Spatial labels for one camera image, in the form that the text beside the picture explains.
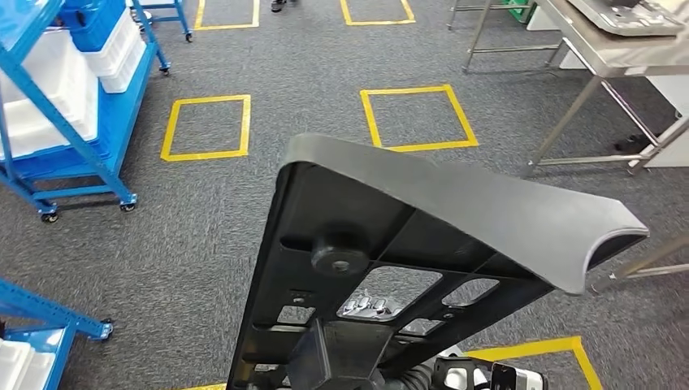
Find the yellow tape square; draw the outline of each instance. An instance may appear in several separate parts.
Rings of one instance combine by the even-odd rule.
[[[251,17],[251,23],[249,24],[216,24],[212,26],[203,25],[203,12],[206,10],[206,0],[198,0],[198,8],[196,10],[196,22],[194,22],[194,30],[228,30],[231,28],[248,28],[248,27],[258,27],[258,12],[260,8],[258,7],[258,0],[253,0],[253,14]]]
[[[203,104],[214,102],[233,102],[242,101],[241,110],[241,130],[239,137],[239,149],[222,152],[205,152],[205,153],[184,153],[171,154],[172,140],[175,138],[175,130],[177,127],[177,119],[180,116],[180,108],[185,104]],[[172,103],[172,110],[170,112],[170,119],[167,121],[167,130],[165,131],[165,138],[162,141],[162,148],[160,150],[160,158],[165,161],[195,161],[207,160],[210,158],[230,158],[241,157],[249,154],[249,123],[251,121],[251,95],[231,95],[231,96],[213,96],[213,97],[195,97],[191,99],[180,99]]]
[[[378,132],[378,125],[375,123],[375,116],[373,114],[373,106],[371,105],[370,95],[396,95],[396,94],[406,94],[406,93],[432,93],[432,92],[444,92],[448,95],[450,104],[457,114],[457,119],[461,124],[461,128],[466,134],[466,140],[464,141],[445,141],[445,142],[432,142],[427,144],[412,144],[412,145],[401,145],[401,146],[389,146],[384,147],[383,142],[380,140],[380,133]],[[469,125],[469,120],[464,114],[462,106],[459,105],[457,96],[455,96],[452,87],[449,84],[443,84],[435,87],[418,87],[418,88],[403,88],[403,89],[363,89],[360,94],[362,95],[362,103],[364,106],[364,113],[366,114],[366,121],[368,122],[368,129],[370,132],[370,138],[373,142],[373,146],[379,148],[385,148],[387,150],[394,150],[396,152],[418,152],[421,150],[441,150],[441,149],[454,149],[454,148],[468,148],[471,146],[478,146],[479,142],[476,140],[474,132],[471,130]]]
[[[414,19],[414,13],[411,11],[411,6],[407,0],[400,0],[402,2],[402,7],[405,9],[407,19],[404,20],[370,20],[370,21],[358,21],[352,20],[352,16],[349,14],[349,6],[347,5],[347,0],[340,0],[340,7],[342,7],[342,15],[344,16],[344,22],[348,26],[373,26],[373,25],[388,25],[388,24],[409,24],[416,23]]]
[[[544,353],[571,352],[577,359],[579,367],[583,371],[583,376],[588,382],[591,390],[602,390],[603,385],[598,379],[596,371],[593,369],[591,361],[588,360],[586,351],[581,343],[581,336],[562,337],[560,339],[534,341],[531,343],[518,344],[511,347],[498,347],[480,349],[468,352],[466,355],[472,358],[499,362],[501,360],[525,358],[527,356],[542,355]]]

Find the caster wheel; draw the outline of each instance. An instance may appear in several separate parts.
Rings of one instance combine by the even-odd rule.
[[[56,223],[58,219],[58,213],[41,214],[41,221],[45,223]]]
[[[119,205],[119,209],[125,213],[128,213],[129,211],[134,211],[134,209],[136,209],[136,208],[137,208],[136,203],[131,203],[128,205]]]

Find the white plastic bin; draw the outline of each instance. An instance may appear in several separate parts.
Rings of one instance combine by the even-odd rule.
[[[108,93],[122,93],[127,90],[129,83],[132,82],[134,73],[139,67],[139,62],[144,56],[146,44],[141,40],[134,42],[132,49],[127,54],[126,59],[113,76],[102,76],[101,82],[103,89]]]
[[[0,339],[0,390],[19,390],[32,357],[29,343]]]
[[[120,16],[103,49],[84,53],[93,73],[100,77],[108,93],[127,90],[145,51],[145,43],[129,9]]]
[[[54,353],[35,353],[28,364],[26,375],[18,390],[43,390],[48,382],[50,369],[55,362]]]
[[[85,141],[98,136],[98,78],[67,30],[44,32],[23,62],[24,69]],[[63,135],[0,71],[12,156],[69,145]]]

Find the blue cart frame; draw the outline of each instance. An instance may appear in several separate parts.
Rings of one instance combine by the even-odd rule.
[[[91,340],[106,340],[113,329],[109,318],[98,321],[2,279],[0,314],[44,322],[43,325],[6,329],[3,335],[5,340],[29,343],[38,353],[55,354],[43,390],[58,388],[67,355],[77,334]]]
[[[189,24],[187,24],[187,18],[184,16],[184,0],[173,0],[170,4],[152,4],[141,6],[145,10],[166,10],[175,9],[177,10],[177,16],[152,16],[149,18],[149,22],[177,22],[182,23],[182,32],[184,38],[187,42],[191,43],[193,39],[192,31],[189,29]]]
[[[20,26],[22,28],[21,34],[12,42],[10,47],[5,47],[5,41],[2,42],[3,45],[0,45],[0,68],[24,95],[31,99],[38,110],[55,125],[70,146],[83,158],[82,163],[58,168],[47,173],[32,170],[30,159],[14,160],[7,134],[4,110],[0,110],[0,141],[5,156],[5,160],[0,162],[0,182],[36,207],[41,215],[41,220],[47,223],[58,220],[57,205],[50,199],[60,197],[114,193],[119,199],[122,211],[131,211],[135,208],[137,195],[124,185],[119,178],[119,171],[141,106],[150,68],[156,55],[163,75],[168,75],[170,71],[170,63],[160,50],[152,28],[148,24],[144,24],[148,43],[128,90],[124,93],[105,93],[100,86],[98,127],[104,128],[103,124],[108,124],[107,131],[112,138],[112,145],[109,145],[110,153],[107,157],[101,157],[90,144],[81,138],[21,66],[33,44],[57,16],[62,3],[62,0],[48,0],[36,16],[27,22],[27,25]],[[140,20],[144,20],[145,15],[139,0],[133,0],[133,4]],[[86,176],[98,176],[103,184],[47,191],[36,187],[37,181]]]

